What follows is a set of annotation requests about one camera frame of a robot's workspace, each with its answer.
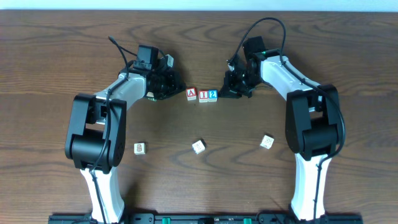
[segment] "block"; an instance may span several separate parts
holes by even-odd
[[[144,155],[145,154],[145,143],[135,143],[134,144],[134,153],[136,155]]]
[[[195,90],[195,88],[187,88],[186,92],[188,100],[196,100],[197,91]]]
[[[201,140],[192,144],[192,149],[195,151],[196,154],[203,152],[206,147]]]
[[[272,146],[272,143],[274,143],[274,139],[265,135],[261,141],[260,146],[262,146],[266,149],[270,149]]]
[[[199,103],[209,102],[209,92],[207,90],[199,91]]]
[[[209,102],[217,102],[217,90],[209,90]]]

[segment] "brown surface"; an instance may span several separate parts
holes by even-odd
[[[84,178],[64,155],[73,97],[107,87],[123,67],[108,40],[175,57],[188,86],[219,89],[226,59],[258,18],[287,26],[286,54],[309,78],[340,93],[346,147],[328,170],[325,208],[360,212],[366,223],[398,219],[398,14],[334,12],[0,11],[0,223],[45,223],[53,213],[91,209]],[[268,22],[267,46],[282,29]],[[275,90],[251,99],[138,101],[127,114],[119,166],[129,207],[170,212],[286,209],[295,160]],[[271,150],[259,148],[264,133]],[[196,155],[191,143],[208,149]],[[135,156],[133,144],[149,144]]]

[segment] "wooden tabletop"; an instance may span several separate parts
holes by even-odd
[[[220,89],[226,60],[261,17],[282,19],[285,52],[303,74],[332,83],[347,127],[329,166],[325,208],[398,219],[398,14],[342,12],[0,11],[0,223],[45,223],[88,213],[88,187],[64,153],[73,97],[115,81],[123,60],[107,39],[136,51],[153,45],[175,59],[187,86]],[[278,48],[282,29],[250,33]],[[184,93],[139,100],[127,112],[120,191],[129,208],[159,213],[287,210],[295,159],[284,134],[285,101],[258,89],[250,99],[188,103]],[[270,150],[259,147],[264,134]],[[191,144],[208,147],[196,155]],[[147,142],[136,156],[134,143]]]

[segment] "blue block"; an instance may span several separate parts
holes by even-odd
[[[217,90],[209,90],[209,102],[217,102]]]

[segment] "white block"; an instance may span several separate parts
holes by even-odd
[[[274,139],[265,135],[261,141],[260,146],[262,146],[266,149],[270,149],[272,146],[272,143],[274,143]]]
[[[217,102],[217,90],[209,90],[209,102]]]
[[[199,91],[199,103],[207,103],[209,102],[209,94],[208,91],[201,90]]]
[[[203,152],[206,148],[205,148],[205,145],[203,144],[203,142],[201,140],[199,140],[192,144],[192,149],[195,151],[195,153],[199,154],[199,153]]]
[[[196,92],[195,88],[187,88],[186,92],[187,92],[188,100],[196,100],[197,92]]]
[[[145,143],[135,143],[134,144],[134,153],[136,155],[145,154]]]

